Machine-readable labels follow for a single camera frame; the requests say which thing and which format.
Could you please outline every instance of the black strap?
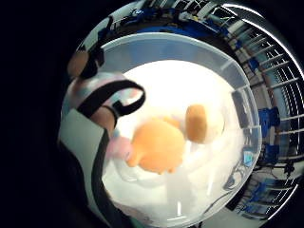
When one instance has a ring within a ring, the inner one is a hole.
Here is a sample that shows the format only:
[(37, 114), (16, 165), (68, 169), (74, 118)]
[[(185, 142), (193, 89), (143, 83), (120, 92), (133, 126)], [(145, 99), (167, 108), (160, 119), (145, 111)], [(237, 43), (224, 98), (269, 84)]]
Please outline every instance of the black strap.
[(105, 52), (104, 49), (101, 48), (102, 44), (105, 42), (106, 35), (111, 31), (111, 26), (114, 21), (114, 17), (112, 15), (109, 15), (108, 22), (105, 28), (103, 28), (103, 35), (99, 37), (98, 41), (96, 42), (93, 49), (89, 51), (89, 55), (91, 55), (94, 60), (96, 60), (99, 64), (99, 66), (102, 66), (105, 62)]
[(95, 57), (91, 54), (88, 54), (88, 59), (85, 63), (85, 68), (79, 75), (79, 78), (82, 79), (89, 79), (91, 77), (94, 77), (97, 74), (98, 68), (95, 63)]
[(123, 222), (121, 220), (121, 213), (113, 205), (113, 202), (109, 199), (105, 191), (105, 186), (102, 181), (104, 161), (105, 161), (105, 151), (108, 141), (109, 141), (108, 135), (103, 134), (92, 167), (92, 174), (91, 174), (92, 193), (99, 211), (103, 214), (103, 216), (111, 225), (111, 227), (121, 228), (124, 227)]
[(124, 106), (120, 101), (113, 104), (114, 111), (119, 116), (128, 115), (139, 109), (145, 101), (143, 87), (129, 80), (115, 81), (97, 88), (79, 105), (77, 110), (87, 118), (90, 118), (114, 93), (127, 88), (136, 88), (142, 91), (141, 98), (133, 104)]

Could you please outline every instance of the white cloth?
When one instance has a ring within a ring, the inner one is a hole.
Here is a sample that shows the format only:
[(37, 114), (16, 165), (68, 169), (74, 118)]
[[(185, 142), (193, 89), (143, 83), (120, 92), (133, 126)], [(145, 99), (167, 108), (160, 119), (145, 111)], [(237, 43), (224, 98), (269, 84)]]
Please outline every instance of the white cloth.
[(185, 11), (185, 12), (181, 12), (179, 15), (179, 20), (182, 22), (187, 22), (189, 19), (193, 19), (193, 16), (191, 13)]

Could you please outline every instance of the brown object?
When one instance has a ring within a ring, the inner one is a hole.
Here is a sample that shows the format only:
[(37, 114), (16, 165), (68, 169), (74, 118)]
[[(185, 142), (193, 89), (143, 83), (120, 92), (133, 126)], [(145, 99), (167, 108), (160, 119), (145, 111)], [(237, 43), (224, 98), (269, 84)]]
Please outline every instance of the brown object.
[(88, 53), (83, 50), (76, 51), (67, 65), (67, 73), (71, 79), (77, 78), (86, 66)]
[(207, 116), (203, 105), (190, 105), (187, 108), (185, 121), (188, 140), (203, 143), (207, 133)]

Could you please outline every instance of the pink object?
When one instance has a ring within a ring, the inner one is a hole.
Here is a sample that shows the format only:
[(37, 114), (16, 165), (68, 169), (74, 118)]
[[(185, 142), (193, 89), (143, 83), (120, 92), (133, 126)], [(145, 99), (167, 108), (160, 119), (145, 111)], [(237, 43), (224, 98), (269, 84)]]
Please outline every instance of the pink object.
[(110, 140), (105, 156), (127, 161), (132, 153), (131, 141), (126, 137), (118, 137)]

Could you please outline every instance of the white light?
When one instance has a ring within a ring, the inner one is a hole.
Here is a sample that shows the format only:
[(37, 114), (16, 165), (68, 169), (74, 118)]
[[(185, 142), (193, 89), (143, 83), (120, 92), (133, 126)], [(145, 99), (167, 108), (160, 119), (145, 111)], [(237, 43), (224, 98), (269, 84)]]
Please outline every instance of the white light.
[(226, 8), (233, 7), (233, 8), (239, 8), (239, 9), (247, 10), (247, 11), (250, 11), (250, 12), (256, 14), (257, 16), (263, 17), (259, 12), (255, 11), (254, 9), (250, 9), (250, 8), (247, 8), (247, 7), (244, 7), (244, 6), (241, 6), (241, 5), (226, 3), (223, 6), (226, 7)]
[(186, 217), (183, 216), (183, 217), (177, 217), (177, 218), (169, 218), (168, 220), (179, 220), (179, 219), (186, 219)]
[(287, 193), (288, 193), (288, 191), (285, 191), (285, 194), (284, 194), (283, 197), (279, 200), (279, 202), (281, 202), (281, 201), (284, 199), (284, 197), (286, 196)]
[(295, 59), (295, 57), (293, 56), (293, 54), (287, 49), (287, 47), (285, 47), (282, 42), (280, 42), (271, 32), (269, 32), (267, 29), (257, 25), (256, 23), (254, 22), (251, 22), (247, 19), (242, 19), (244, 22), (254, 26), (254, 27), (257, 27), (258, 29), (264, 31), (267, 35), (269, 35), (270, 37), (272, 37), (285, 51), (286, 53), (290, 56), (290, 58), (294, 61), (294, 64), (296, 66), (296, 68), (298, 69), (298, 71), (300, 72), (302, 78), (304, 79), (304, 72), (301, 68), (301, 66), (299, 65), (299, 63), (297, 62), (297, 60)]
[(215, 171), (213, 171), (211, 173), (211, 175), (209, 176), (209, 184), (208, 184), (207, 196), (210, 196), (210, 194), (211, 194), (212, 186), (213, 186), (213, 183), (214, 183), (214, 178), (215, 178)]
[(284, 205), (287, 203), (287, 201), (289, 201), (289, 199), (291, 198), (291, 196), (294, 194), (296, 188), (298, 187), (298, 184), (295, 186), (293, 192), (291, 193), (291, 195), (284, 201), (284, 203), (277, 209), (276, 212), (274, 212), (269, 218), (268, 220), (272, 219), (283, 207)]
[(181, 203), (178, 201), (178, 217), (181, 216)]
[(238, 16), (238, 14), (235, 13), (235, 12), (233, 12), (232, 10), (230, 10), (230, 9), (224, 7), (224, 6), (221, 6), (221, 7), (224, 8), (224, 9), (226, 9), (227, 11), (230, 11), (230, 12), (231, 12), (232, 14), (234, 14), (235, 16)]

